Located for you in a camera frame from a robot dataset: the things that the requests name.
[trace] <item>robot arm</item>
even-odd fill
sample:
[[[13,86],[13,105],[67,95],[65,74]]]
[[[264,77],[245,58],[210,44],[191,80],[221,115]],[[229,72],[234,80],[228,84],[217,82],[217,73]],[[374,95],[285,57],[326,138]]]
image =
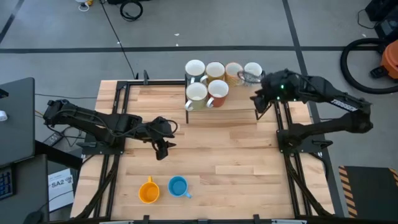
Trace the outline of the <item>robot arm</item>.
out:
[[[314,101],[327,102],[348,111],[340,118],[329,121],[302,125],[292,124],[289,130],[281,130],[278,135],[283,139],[283,148],[293,149],[301,142],[315,134],[325,134],[335,131],[351,133],[366,133],[373,128],[370,122],[370,103],[343,93],[322,77],[305,77],[303,75],[283,70],[264,76],[261,80],[262,89],[252,96],[258,112],[263,113],[272,101]]]
[[[175,146],[163,139],[174,138],[174,132],[169,120],[162,117],[143,123],[140,116],[103,114],[73,105],[67,100],[50,100],[47,104],[49,107],[43,116],[44,125],[54,127],[57,124],[68,124],[93,135],[96,139],[95,144],[98,142],[112,148],[117,145],[120,138],[151,142],[156,151],[157,160],[164,159],[168,155],[167,149]]]

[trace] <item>wooden table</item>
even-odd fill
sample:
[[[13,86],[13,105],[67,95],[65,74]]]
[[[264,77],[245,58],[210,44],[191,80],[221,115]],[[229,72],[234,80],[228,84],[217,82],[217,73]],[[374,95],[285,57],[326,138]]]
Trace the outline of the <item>wooden table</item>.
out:
[[[111,113],[116,82],[101,82],[95,110]],[[133,86],[127,113],[142,116],[144,121],[158,116],[175,120],[179,128],[175,139],[169,140],[177,146],[169,149],[168,157],[157,161],[151,144],[126,141],[119,163],[112,220],[142,220],[143,215],[150,215],[151,220],[252,219],[254,214],[260,218],[293,218],[284,159],[275,135],[274,109],[257,121],[249,100],[258,88],[231,88],[225,105],[189,112],[186,124],[184,86]],[[290,110],[293,122],[311,122],[305,104],[290,103]],[[322,163],[307,154],[301,154],[301,158],[308,188],[333,213]],[[102,161],[103,156],[95,156],[82,167],[72,217],[83,210],[96,192]],[[138,190],[148,175],[159,185],[160,198],[147,205],[139,200]],[[191,199],[169,194],[167,183],[174,175],[188,180]],[[296,189],[304,214],[300,190],[297,186]],[[102,215],[107,196],[105,192]]]

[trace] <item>gray floor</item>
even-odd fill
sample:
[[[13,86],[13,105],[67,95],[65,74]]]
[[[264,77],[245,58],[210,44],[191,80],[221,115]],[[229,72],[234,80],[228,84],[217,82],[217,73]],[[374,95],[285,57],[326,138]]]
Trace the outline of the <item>gray floor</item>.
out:
[[[370,0],[288,0],[298,41],[305,46],[344,46],[363,37],[376,37],[373,30],[357,25],[356,14]],[[0,1],[0,29],[15,12],[18,0]],[[105,8],[125,47],[175,47],[220,45],[266,45],[293,47],[282,0],[151,0],[143,2],[144,14],[136,22],[126,22],[119,9]],[[0,42],[2,49],[116,48],[118,41],[98,1],[88,12],[80,12],[74,0],[24,0],[22,7]],[[361,20],[371,25],[367,16]],[[327,78],[332,84],[354,96],[373,103],[374,129],[366,134],[333,133],[329,148],[333,168],[339,165],[392,167],[398,169],[396,95],[368,95],[350,87],[339,69],[339,51],[305,51],[303,57],[309,75]],[[276,51],[191,51],[128,52],[135,72],[149,72],[152,79],[183,78],[183,66],[190,59],[205,63],[258,62],[267,72],[289,68],[300,71],[296,52]],[[349,56],[351,73],[368,86],[390,86],[388,80],[371,80],[368,71],[379,63],[374,52],[353,52]],[[34,77],[36,93],[65,96],[96,96],[101,80],[131,79],[132,74],[121,52],[0,54],[0,83]],[[36,109],[45,111],[49,97],[36,96]],[[95,99],[71,100],[86,108],[95,107]],[[321,118],[342,115],[333,106],[319,104]],[[36,118],[36,139],[51,134]],[[65,142],[57,147],[71,149]],[[344,202],[341,185],[338,182]],[[52,215],[53,219],[63,217]]]

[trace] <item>blue cup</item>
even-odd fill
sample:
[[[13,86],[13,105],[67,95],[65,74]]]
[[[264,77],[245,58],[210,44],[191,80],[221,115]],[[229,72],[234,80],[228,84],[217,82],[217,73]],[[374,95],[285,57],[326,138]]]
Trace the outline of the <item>blue cup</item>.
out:
[[[174,197],[181,197],[184,195],[188,198],[192,197],[188,193],[187,180],[185,180],[185,178],[183,178],[182,176],[174,176],[173,178],[171,178],[169,181],[169,186],[167,188],[169,189],[170,194]]]

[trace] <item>mug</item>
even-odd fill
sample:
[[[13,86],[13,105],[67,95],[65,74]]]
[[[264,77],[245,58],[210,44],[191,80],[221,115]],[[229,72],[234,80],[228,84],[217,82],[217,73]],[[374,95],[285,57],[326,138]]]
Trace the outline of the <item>mug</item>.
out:
[[[250,76],[245,76],[244,79],[246,82],[244,82],[246,85],[251,85],[253,83],[259,83],[261,80],[261,73],[262,73],[262,68],[261,66],[256,63],[256,62],[249,62],[244,66],[244,71],[249,72],[253,75]]]
[[[206,106],[208,108],[220,107],[224,104],[228,95],[228,84],[222,80],[214,80],[208,86],[209,97]]]
[[[192,196],[188,193],[188,182],[182,176],[174,176],[170,179],[169,185],[167,186],[169,192],[174,197],[187,196],[191,198]]]
[[[213,80],[223,80],[225,74],[225,67],[222,63],[211,62],[206,66],[207,84]]]
[[[225,66],[225,82],[229,87],[243,84],[243,80],[238,77],[238,72],[242,70],[243,67],[236,62],[231,62]]]
[[[157,184],[153,182],[152,177],[148,177],[148,182],[139,188],[139,199],[144,203],[153,203],[159,198],[160,190]]]
[[[207,87],[203,83],[192,83],[185,90],[188,101],[185,103],[187,111],[200,110],[206,105]]]
[[[203,83],[208,77],[205,75],[206,66],[202,61],[191,60],[185,65],[185,73],[190,84]]]

